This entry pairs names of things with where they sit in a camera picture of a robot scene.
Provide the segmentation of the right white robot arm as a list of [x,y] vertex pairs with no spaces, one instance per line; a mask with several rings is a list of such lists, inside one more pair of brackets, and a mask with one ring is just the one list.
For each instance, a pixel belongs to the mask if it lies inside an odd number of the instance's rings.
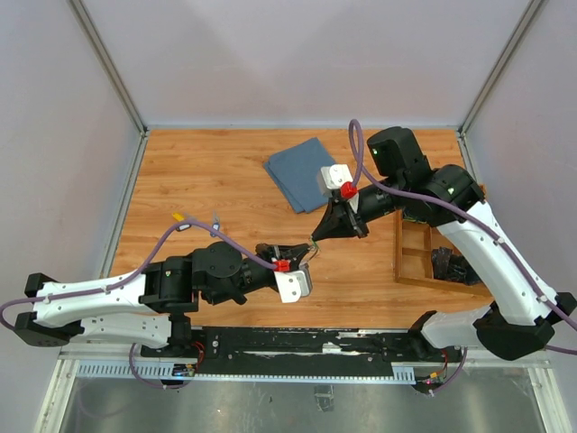
[[414,133],[394,126],[353,150],[357,167],[333,164],[318,172],[328,205],[312,239],[363,238],[368,224],[397,210],[436,229],[464,256],[493,301],[458,313],[430,311],[411,328],[409,352],[427,361],[449,346],[482,347],[514,361],[546,349],[554,325],[576,309],[528,265],[508,239],[481,186],[464,168],[431,168]]

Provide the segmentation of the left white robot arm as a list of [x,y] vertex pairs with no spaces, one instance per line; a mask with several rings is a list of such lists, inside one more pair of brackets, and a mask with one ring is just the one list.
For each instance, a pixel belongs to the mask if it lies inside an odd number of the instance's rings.
[[312,282],[303,260],[313,249],[258,244],[250,259],[216,242],[115,278],[61,283],[35,273],[25,287],[32,309],[17,315],[13,332],[37,347],[136,343],[181,357],[192,348],[188,316],[200,301],[242,305],[249,293],[265,288],[284,303],[308,296]]

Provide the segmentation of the folded blue cloth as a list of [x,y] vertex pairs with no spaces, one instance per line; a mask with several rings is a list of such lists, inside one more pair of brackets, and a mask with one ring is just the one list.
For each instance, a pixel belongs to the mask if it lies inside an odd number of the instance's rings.
[[277,152],[263,168],[297,214],[311,213],[326,204],[316,176],[322,167],[335,164],[327,149],[314,137]]

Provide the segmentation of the wooden compartment tray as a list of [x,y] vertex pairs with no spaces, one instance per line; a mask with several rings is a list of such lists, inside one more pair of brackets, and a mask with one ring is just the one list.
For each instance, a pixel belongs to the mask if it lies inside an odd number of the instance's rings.
[[485,298],[490,297],[486,286],[480,282],[466,285],[454,281],[442,281],[434,278],[432,251],[440,247],[462,255],[449,240],[443,237],[436,227],[419,223],[397,211],[394,216],[394,281],[407,285],[423,286],[434,290],[464,293]]

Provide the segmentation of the light blue key tag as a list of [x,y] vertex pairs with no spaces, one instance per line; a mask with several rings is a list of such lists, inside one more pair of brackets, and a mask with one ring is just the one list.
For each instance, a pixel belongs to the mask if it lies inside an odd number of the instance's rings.
[[[212,224],[212,228],[213,228],[213,230],[214,230],[215,232],[216,232],[216,231],[220,231],[220,226],[221,226],[221,225],[220,225],[219,220],[214,221],[213,224]],[[215,233],[212,233],[212,232],[211,232],[211,237],[217,237],[217,236],[216,236]]]

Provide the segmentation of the dark rolled tie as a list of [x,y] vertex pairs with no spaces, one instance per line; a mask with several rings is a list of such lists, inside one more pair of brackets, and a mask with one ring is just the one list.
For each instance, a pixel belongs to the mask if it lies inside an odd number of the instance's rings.
[[439,247],[431,252],[433,276],[440,281],[457,282],[467,286],[482,283],[469,262],[451,248]]

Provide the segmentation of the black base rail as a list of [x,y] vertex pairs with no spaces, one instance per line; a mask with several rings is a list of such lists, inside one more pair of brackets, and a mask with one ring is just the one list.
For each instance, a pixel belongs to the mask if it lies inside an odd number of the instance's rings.
[[143,346],[137,355],[172,360],[173,378],[289,381],[422,381],[444,377],[463,356],[433,348],[413,331],[201,327],[184,345]]

